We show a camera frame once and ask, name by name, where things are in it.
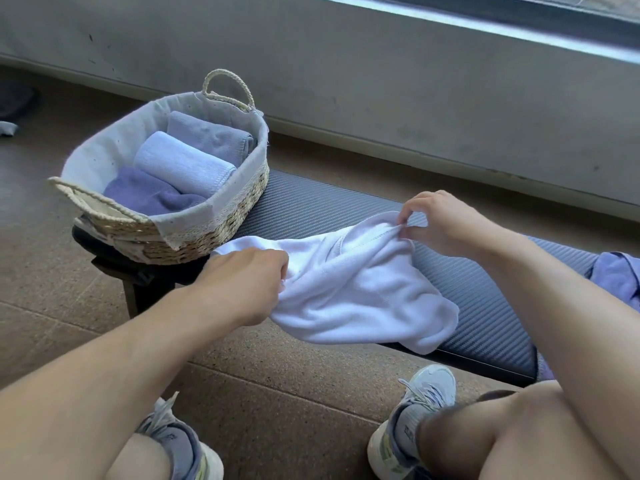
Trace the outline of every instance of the rolled towel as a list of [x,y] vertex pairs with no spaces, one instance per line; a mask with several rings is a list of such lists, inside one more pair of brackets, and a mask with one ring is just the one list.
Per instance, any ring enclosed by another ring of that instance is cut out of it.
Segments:
[[231,177],[236,167],[201,152],[162,131],[140,146],[133,165],[171,184],[183,194],[211,197]]
[[181,142],[236,167],[241,165],[255,146],[251,133],[199,120],[178,111],[169,114],[166,132]]
[[146,216],[180,212],[204,202],[199,195],[181,194],[159,178],[130,166],[118,170],[118,176],[105,188],[104,196]]

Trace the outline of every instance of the wicker basket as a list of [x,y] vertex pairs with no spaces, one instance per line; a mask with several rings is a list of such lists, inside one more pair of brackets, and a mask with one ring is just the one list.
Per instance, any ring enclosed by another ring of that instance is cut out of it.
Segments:
[[[248,104],[208,90],[211,79],[220,74],[244,89]],[[131,165],[140,145],[155,131],[166,130],[171,111],[243,129],[257,145],[215,195],[181,212],[147,217],[102,195],[118,169]],[[217,69],[205,78],[202,92],[145,104],[89,138],[69,156],[61,176],[49,180],[83,212],[75,224],[92,236],[137,262],[183,263],[229,241],[262,195],[269,179],[268,131],[245,83]]]

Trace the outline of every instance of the speckled floor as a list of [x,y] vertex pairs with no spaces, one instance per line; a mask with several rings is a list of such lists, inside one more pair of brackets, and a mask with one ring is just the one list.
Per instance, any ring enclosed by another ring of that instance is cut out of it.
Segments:
[[[119,281],[71,239],[77,211],[46,183],[85,138],[140,103],[0,68],[42,92],[41,106],[0,139],[0,387],[127,320]],[[272,134],[270,165],[403,201],[445,188],[517,231],[600,252],[640,254],[640,225],[485,185]],[[427,361],[381,346],[319,347],[270,322],[199,353],[170,391],[176,414],[220,453],[228,479],[372,478],[369,435]],[[455,371],[459,397],[495,381]]]

